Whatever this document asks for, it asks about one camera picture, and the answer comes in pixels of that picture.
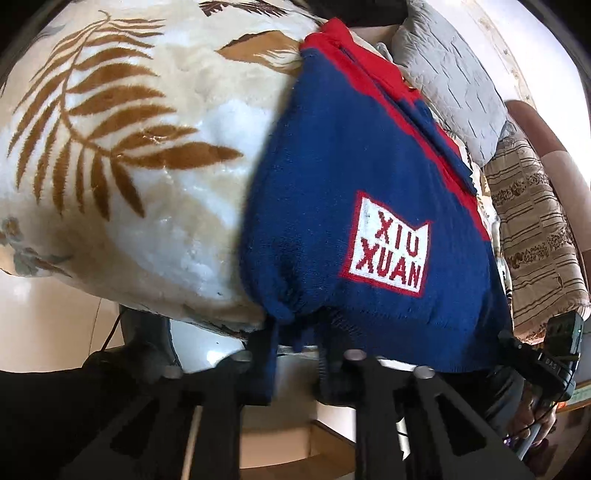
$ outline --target brown leaf print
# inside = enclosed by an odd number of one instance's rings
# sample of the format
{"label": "brown leaf print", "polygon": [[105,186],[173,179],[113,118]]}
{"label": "brown leaf print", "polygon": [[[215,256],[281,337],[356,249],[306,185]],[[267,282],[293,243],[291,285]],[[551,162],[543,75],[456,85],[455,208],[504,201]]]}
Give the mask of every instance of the brown leaf print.
{"label": "brown leaf print", "polygon": [[254,2],[241,3],[210,1],[201,2],[199,4],[199,7],[201,7],[203,13],[206,14],[208,17],[211,17],[212,14],[221,12],[226,7],[234,7],[240,10],[244,10],[245,12],[266,15],[268,17],[282,17],[284,15],[288,15],[287,10],[276,7],[275,5],[268,4],[263,0],[255,0]]}
{"label": "brown leaf print", "polygon": [[246,34],[217,52],[228,60],[258,63],[279,73],[297,76],[301,58],[299,42],[278,30]]}
{"label": "brown leaf print", "polygon": [[104,37],[98,37],[93,40],[89,40],[86,42],[87,47],[100,47],[102,45],[107,45],[109,43],[127,43],[127,45],[131,45],[133,47],[142,47],[142,48],[151,48],[153,45],[149,43],[144,43],[142,41],[136,40],[134,38],[127,37],[123,35],[123,33],[118,35],[105,35]]}
{"label": "brown leaf print", "polygon": [[[276,8],[265,2],[256,4],[261,11]],[[21,107],[25,111],[8,154],[18,152],[16,186],[19,189],[29,164],[36,163],[33,192],[37,203],[41,201],[44,185],[50,182],[53,205],[63,213],[69,198],[66,179],[74,165],[72,195],[80,212],[87,212],[85,170],[90,160],[90,189],[100,215],[110,219],[111,191],[117,188],[129,207],[143,217],[145,209],[134,184],[134,168],[186,170],[232,160],[242,154],[232,148],[191,141],[196,128],[164,121],[166,115],[176,110],[165,104],[163,92],[143,84],[146,78],[157,76],[146,64],[152,60],[149,53],[154,45],[137,39],[163,35],[159,30],[164,27],[164,20],[113,20],[104,14],[104,20],[58,42],[45,65],[33,76],[31,87],[15,110],[15,114]],[[133,63],[127,61],[130,58],[134,59]],[[72,76],[73,72],[86,71],[90,73],[81,80]],[[107,116],[89,133],[78,130],[77,119],[96,114]],[[113,148],[97,143],[123,129],[125,136],[118,137]],[[143,150],[133,155],[133,150],[138,148]],[[50,165],[53,172],[48,176]]]}
{"label": "brown leaf print", "polygon": [[216,147],[208,143],[192,142],[178,147],[168,148],[142,157],[122,157],[127,165],[143,168],[173,168],[189,170],[206,167],[225,160],[233,160],[242,155],[239,151],[228,147]]}
{"label": "brown leaf print", "polygon": [[133,102],[134,100],[145,100],[147,98],[163,98],[164,94],[152,88],[141,85],[121,85],[103,90],[85,102],[81,103],[68,113],[74,116],[94,115],[110,110],[123,103]]}
{"label": "brown leaf print", "polygon": [[84,213],[84,156],[85,149],[82,148],[76,163],[76,201],[80,213]]}
{"label": "brown leaf print", "polygon": [[156,77],[156,74],[146,67],[132,65],[131,63],[112,63],[96,69],[78,85],[68,89],[67,93],[90,92],[105,83],[122,80],[127,77],[135,77],[137,75],[150,75]]}
{"label": "brown leaf print", "polygon": [[66,191],[66,175],[70,166],[70,154],[72,140],[68,140],[57,157],[56,165],[53,167],[53,203],[58,212],[64,210],[64,192]]}
{"label": "brown leaf print", "polygon": [[38,204],[41,200],[41,189],[43,188],[43,181],[45,180],[45,174],[47,173],[47,167],[49,166],[49,156],[51,155],[53,144],[56,142],[57,129],[59,126],[60,123],[56,122],[51,129],[51,132],[47,137],[45,150],[43,150],[39,163],[37,164],[37,174],[35,175],[35,180],[33,182],[33,192],[35,193],[35,198],[37,199]]}
{"label": "brown leaf print", "polygon": [[152,24],[163,22],[164,18],[160,18],[157,20],[146,20],[145,18],[115,18],[113,22],[120,22],[120,23],[127,23],[127,24]]}
{"label": "brown leaf print", "polygon": [[99,153],[92,159],[90,169],[90,188],[95,197],[96,206],[105,220],[109,220],[109,186],[105,177],[105,166]]}
{"label": "brown leaf print", "polygon": [[155,127],[147,128],[125,137],[115,146],[115,148],[113,148],[113,151],[122,152],[125,150],[133,150],[134,148],[146,147],[147,145],[161,144],[162,142],[176,140],[177,138],[194,134],[196,132],[197,129],[192,127],[156,125]]}
{"label": "brown leaf print", "polygon": [[8,154],[14,148],[14,145],[20,140],[21,135],[24,133],[25,129],[30,125],[30,123],[35,118],[35,115],[39,113],[39,110],[45,103],[45,101],[51,96],[52,93],[60,86],[61,82],[66,78],[66,72],[60,73],[59,75],[53,77],[48,83],[46,83],[41,90],[37,93],[37,96],[33,100],[32,104],[29,106],[27,111],[25,112],[22,120],[18,124],[17,131],[13,135],[12,140],[10,140],[10,146],[8,147]]}
{"label": "brown leaf print", "polygon": [[134,32],[131,29],[127,29],[127,31],[125,31],[123,28],[118,28],[118,27],[107,27],[107,28],[101,28],[100,30],[97,30],[97,32],[125,32],[126,35],[131,35],[132,37],[138,37],[138,38],[145,38],[145,37],[156,37],[157,35],[163,35],[160,32]]}
{"label": "brown leaf print", "polygon": [[[25,173],[25,169],[27,168],[27,163],[28,163],[29,159],[31,158],[31,156],[33,154],[33,149],[35,148],[35,145],[37,145],[37,142],[39,142],[39,140],[41,139],[41,134],[43,133],[43,129],[47,125],[47,122],[51,118],[51,114],[53,113],[53,111],[55,110],[56,107],[57,107],[57,100],[54,100],[52,103],[49,104],[49,106],[47,108],[45,108],[45,110],[43,110],[43,113],[37,119],[37,121],[35,122],[35,125],[33,125],[33,128],[31,128],[31,132],[29,133],[27,139],[25,140],[25,144],[22,148],[21,155],[18,159],[17,188],[19,188],[21,185],[22,176]],[[14,146],[14,144],[11,144],[11,146],[8,148],[9,155],[10,155],[10,151],[12,150],[13,146]]]}
{"label": "brown leaf print", "polygon": [[123,127],[133,125],[142,120],[147,120],[155,116],[163,115],[165,113],[174,113],[174,108],[169,108],[161,105],[140,105],[126,108],[96,127],[89,135],[89,140],[104,137],[105,135],[121,130]]}
{"label": "brown leaf print", "polygon": [[90,70],[101,63],[114,59],[130,59],[132,57],[140,57],[144,59],[152,59],[150,55],[145,54],[139,50],[132,50],[131,48],[115,47],[109,48],[108,50],[101,50],[97,54],[93,55],[89,59],[83,61],[79,65],[76,65],[76,70]]}
{"label": "brown leaf print", "polygon": [[131,180],[127,170],[125,170],[125,167],[121,165],[120,162],[111,160],[111,172],[113,172],[117,188],[121,192],[123,198],[129,203],[129,206],[132,207],[134,212],[140,217],[145,216],[142,200],[139,198],[134,182]]}

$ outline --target gray pillow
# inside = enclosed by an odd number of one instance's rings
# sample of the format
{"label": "gray pillow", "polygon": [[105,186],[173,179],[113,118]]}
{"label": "gray pillow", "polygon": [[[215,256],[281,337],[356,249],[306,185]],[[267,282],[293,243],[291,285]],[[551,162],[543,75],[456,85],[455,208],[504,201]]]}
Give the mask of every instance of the gray pillow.
{"label": "gray pillow", "polygon": [[505,104],[474,52],[443,16],[423,0],[408,0],[408,13],[392,39],[394,63],[483,167],[495,154],[507,120]]}

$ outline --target pillow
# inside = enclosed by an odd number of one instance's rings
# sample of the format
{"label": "pillow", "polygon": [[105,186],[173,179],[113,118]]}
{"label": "pillow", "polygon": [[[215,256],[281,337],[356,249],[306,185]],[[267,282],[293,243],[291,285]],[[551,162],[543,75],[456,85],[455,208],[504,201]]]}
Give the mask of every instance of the pillow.
{"label": "pillow", "polygon": [[0,97],[0,268],[222,333],[261,326],[242,206],[321,23],[285,0],[69,3]]}
{"label": "pillow", "polygon": [[519,131],[499,143],[484,172],[501,217],[501,243],[513,281],[515,336],[545,337],[548,319],[591,312],[570,225],[540,158]]}
{"label": "pillow", "polygon": [[495,154],[507,109],[456,29],[423,0],[408,0],[408,10],[392,39],[394,62],[483,167]]}

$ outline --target white label patch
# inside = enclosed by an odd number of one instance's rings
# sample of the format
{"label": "white label patch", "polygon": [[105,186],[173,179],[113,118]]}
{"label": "white label patch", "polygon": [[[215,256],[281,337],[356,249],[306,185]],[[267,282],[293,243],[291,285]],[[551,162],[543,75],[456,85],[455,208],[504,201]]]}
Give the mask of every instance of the white label patch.
{"label": "white label patch", "polygon": [[429,222],[415,229],[364,193],[358,196],[355,212],[343,276],[420,296],[426,278]]}

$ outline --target red and blue sweater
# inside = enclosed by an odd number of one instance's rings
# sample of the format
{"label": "red and blue sweater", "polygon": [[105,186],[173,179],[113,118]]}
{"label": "red and blue sweater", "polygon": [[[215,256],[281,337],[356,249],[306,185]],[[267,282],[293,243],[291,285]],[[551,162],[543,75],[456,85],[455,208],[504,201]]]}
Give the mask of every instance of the red and blue sweater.
{"label": "red and blue sweater", "polygon": [[511,318],[456,145],[339,20],[301,54],[246,208],[247,292],[290,332],[329,312],[321,344],[337,328],[372,355],[438,371],[496,365]]}

